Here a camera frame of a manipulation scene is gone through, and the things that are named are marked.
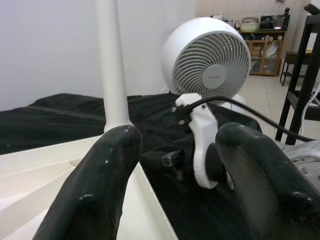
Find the white pole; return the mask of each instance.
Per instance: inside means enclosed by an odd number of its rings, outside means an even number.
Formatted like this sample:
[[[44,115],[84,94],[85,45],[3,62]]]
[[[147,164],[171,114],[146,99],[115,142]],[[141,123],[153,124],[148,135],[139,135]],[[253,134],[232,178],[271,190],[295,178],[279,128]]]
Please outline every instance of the white pole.
[[[128,113],[117,0],[96,0],[96,14],[106,132],[132,123]]]

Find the wooden cabinet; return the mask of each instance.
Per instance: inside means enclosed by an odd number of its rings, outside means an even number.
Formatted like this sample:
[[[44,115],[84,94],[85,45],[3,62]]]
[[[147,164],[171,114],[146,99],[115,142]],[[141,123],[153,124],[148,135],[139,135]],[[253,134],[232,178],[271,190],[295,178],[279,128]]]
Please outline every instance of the wooden cabinet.
[[[277,76],[281,65],[281,51],[284,44],[285,32],[241,32],[247,43],[251,54],[251,75]],[[255,40],[264,38],[261,36],[271,36],[273,40]]]

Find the black metal rack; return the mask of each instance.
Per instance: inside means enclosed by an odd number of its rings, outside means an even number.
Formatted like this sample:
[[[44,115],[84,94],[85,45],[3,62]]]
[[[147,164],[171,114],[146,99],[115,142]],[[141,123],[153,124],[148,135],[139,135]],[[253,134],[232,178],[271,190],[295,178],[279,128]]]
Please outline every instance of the black metal rack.
[[[298,78],[300,75],[301,66],[304,62],[305,52],[307,49],[308,41],[311,33],[316,33],[316,39],[312,49],[312,54],[308,63],[308,67],[303,79],[302,87],[300,91],[296,90]],[[296,62],[293,68],[292,77],[284,101],[281,118],[279,125],[285,126],[290,106],[294,109],[294,114],[291,120],[290,131],[298,133],[301,126],[301,116],[305,105],[310,99],[312,94],[316,77],[320,68],[320,14],[310,15],[306,18],[302,38],[300,41],[300,46],[296,58]],[[320,121],[320,107],[319,106],[309,106],[305,119]],[[275,140],[280,141],[283,132],[277,130],[275,135]],[[285,143],[288,145],[294,145],[296,143],[296,138],[294,136],[288,135]]]

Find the fan grille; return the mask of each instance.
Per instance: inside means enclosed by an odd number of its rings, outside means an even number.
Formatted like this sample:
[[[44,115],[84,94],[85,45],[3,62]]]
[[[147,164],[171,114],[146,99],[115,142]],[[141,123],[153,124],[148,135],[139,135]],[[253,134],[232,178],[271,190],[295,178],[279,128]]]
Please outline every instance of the fan grille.
[[[246,81],[250,67],[246,47],[238,38],[225,33],[213,33],[193,41],[175,63],[173,87],[177,94],[234,97]],[[217,88],[203,84],[204,72],[212,65],[221,65],[226,73],[224,82]]]

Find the white tray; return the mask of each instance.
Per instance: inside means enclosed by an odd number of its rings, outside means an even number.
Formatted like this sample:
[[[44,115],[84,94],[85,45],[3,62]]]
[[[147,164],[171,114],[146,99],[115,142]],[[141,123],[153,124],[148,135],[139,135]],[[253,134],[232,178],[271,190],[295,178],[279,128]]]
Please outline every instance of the white tray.
[[[64,180],[99,137],[0,155],[0,239],[32,239]],[[128,181],[117,239],[177,240],[139,163]]]

